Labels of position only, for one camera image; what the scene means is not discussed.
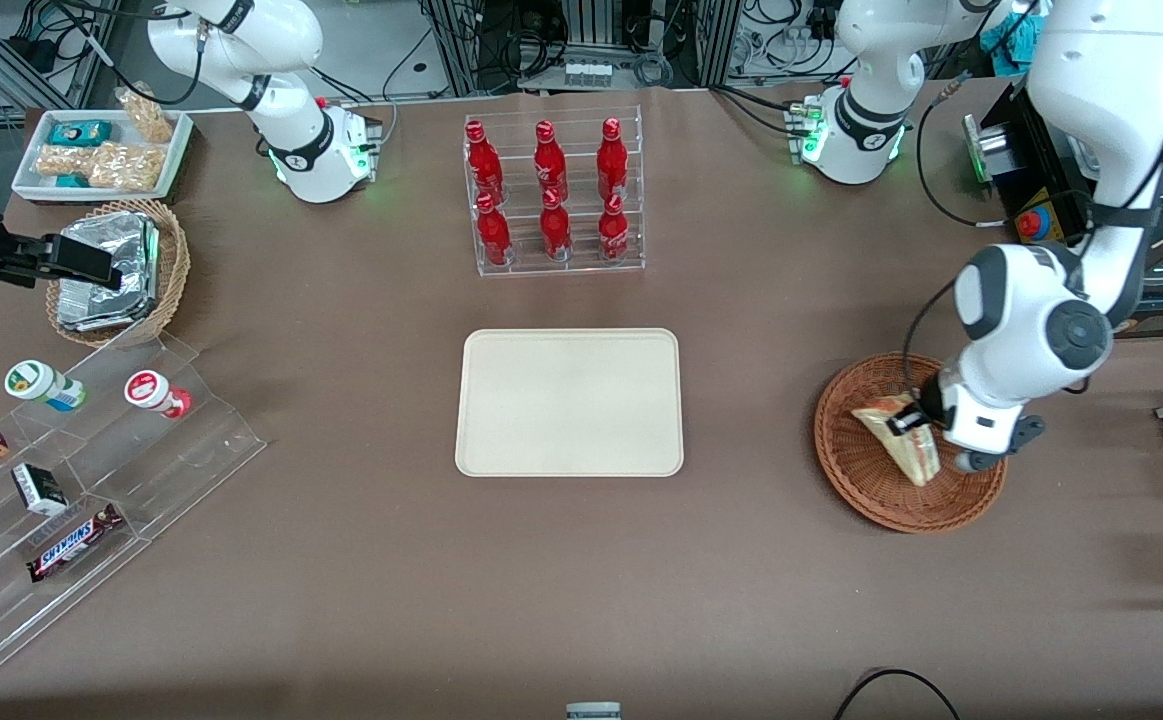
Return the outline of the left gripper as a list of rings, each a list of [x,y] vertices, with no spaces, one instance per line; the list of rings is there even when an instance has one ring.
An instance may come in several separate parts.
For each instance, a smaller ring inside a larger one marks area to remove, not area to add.
[[[937,425],[946,427],[952,445],[980,454],[1012,452],[1016,420],[1023,416],[1028,397],[977,370],[937,369],[918,391],[918,404],[906,404],[884,421],[892,436]]]

